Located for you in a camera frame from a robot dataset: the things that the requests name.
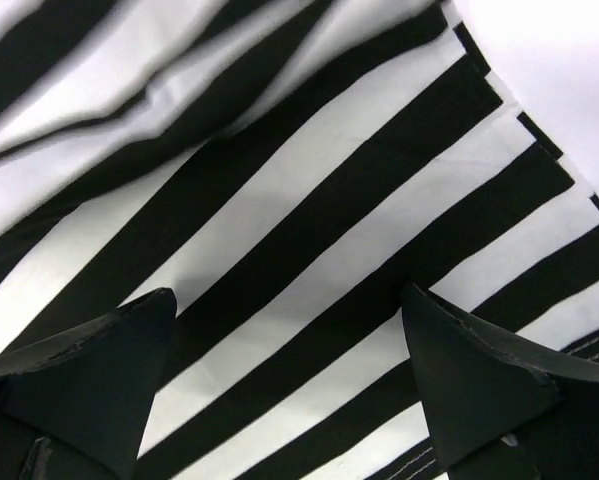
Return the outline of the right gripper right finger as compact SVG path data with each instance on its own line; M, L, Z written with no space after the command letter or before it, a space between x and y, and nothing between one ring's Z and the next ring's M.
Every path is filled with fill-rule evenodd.
M402 319L436 460L451 479L599 479L599 363L416 285Z

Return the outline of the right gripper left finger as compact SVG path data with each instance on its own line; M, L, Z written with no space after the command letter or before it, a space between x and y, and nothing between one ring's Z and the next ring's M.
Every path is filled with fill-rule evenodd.
M175 327L159 288L0 355L0 479L129 479Z

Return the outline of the black white striped tank top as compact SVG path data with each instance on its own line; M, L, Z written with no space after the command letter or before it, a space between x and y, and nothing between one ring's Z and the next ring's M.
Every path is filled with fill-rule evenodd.
M414 284L599 363L599 198L450 1L0 1L0 355L173 291L129 479L451 479Z

